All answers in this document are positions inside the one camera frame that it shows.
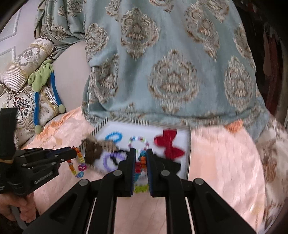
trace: pink heart bead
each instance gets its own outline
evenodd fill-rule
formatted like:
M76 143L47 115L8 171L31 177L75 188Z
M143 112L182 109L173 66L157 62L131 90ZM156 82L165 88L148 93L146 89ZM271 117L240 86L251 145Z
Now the pink heart bead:
M87 169L87 166L84 165L84 164L81 164L81 165L78 166L78 170L79 171L85 171L86 169Z

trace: red ribbon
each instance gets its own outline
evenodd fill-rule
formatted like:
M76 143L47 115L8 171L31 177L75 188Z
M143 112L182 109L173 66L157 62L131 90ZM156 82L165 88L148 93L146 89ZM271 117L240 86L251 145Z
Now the red ribbon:
M174 160L185 154L185 151L173 147L172 142L177 135L177 130L163 130L163 136L157 136L154 138L154 144L158 147L165 147L165 157L166 159Z

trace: green plush foot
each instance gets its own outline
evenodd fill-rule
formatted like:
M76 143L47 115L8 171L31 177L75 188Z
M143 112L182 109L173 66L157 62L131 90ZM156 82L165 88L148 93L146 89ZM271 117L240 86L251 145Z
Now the green plush foot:
M35 133L38 135L42 132L42 127L40 125L36 125L34 130L35 130Z
M60 112L61 114L64 114L65 111L66 111L66 108L65 108L65 106L64 106L63 104L61 104L61 105L58 107L58 110L59 110L59 112Z

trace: teal blanket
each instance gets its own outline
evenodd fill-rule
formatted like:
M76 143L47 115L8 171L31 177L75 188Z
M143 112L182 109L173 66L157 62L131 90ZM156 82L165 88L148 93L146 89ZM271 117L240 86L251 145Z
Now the teal blanket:
M242 119L256 140L269 112L229 0L44 0L37 30L61 51L85 41L83 114L188 125Z

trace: striped border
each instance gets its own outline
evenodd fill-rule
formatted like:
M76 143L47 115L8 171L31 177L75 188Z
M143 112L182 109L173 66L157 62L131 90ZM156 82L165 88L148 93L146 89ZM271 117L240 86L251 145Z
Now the striped border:
M186 173L185 177L188 179L188 173L189 173L189 167L190 167L190 157L191 157L191 129L186 126L186 125L169 125L169 124L163 124L163 123L157 123L157 122L150 122L148 120L143 120L143 119L129 119L129 118L124 118L124 117L116 117L116 118L111 118L109 119L108 117L105 118L103 121L101 121L95 129L91 132L90 135L95 136L107 123L108 121L114 121L114 122L121 122L121 123L128 123L128 124L135 124L135 125L141 125L141 126L153 126L153 127L163 127L163 128L177 128L179 130L188 130L189 136L188 137L188 160L186 164ZM85 145L82 143L79 146L80 151L84 150ZM103 173L102 171L98 170L94 166L89 166L90 168L96 170L99 173Z

